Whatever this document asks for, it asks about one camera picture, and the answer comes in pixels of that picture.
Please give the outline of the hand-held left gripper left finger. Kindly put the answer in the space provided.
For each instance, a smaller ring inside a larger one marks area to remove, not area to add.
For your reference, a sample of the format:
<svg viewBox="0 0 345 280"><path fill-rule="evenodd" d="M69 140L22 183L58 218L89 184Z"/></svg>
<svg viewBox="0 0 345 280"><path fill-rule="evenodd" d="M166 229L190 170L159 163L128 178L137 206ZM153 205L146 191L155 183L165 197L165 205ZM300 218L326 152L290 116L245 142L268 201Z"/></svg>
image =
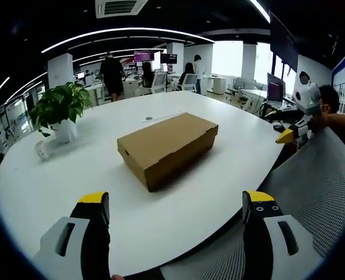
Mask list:
<svg viewBox="0 0 345 280"><path fill-rule="evenodd" d="M110 279L109 193L83 196L40 239L33 263L46 279Z"/></svg>

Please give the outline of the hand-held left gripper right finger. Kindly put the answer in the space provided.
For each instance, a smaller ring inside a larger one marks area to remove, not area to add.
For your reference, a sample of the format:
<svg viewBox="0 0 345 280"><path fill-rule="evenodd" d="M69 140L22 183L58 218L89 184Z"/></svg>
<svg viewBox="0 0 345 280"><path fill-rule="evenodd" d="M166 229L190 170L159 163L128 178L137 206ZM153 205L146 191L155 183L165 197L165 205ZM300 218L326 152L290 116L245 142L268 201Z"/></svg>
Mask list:
<svg viewBox="0 0 345 280"><path fill-rule="evenodd" d="M242 193L244 279L306 279L321 263L313 236L265 192Z"/></svg>

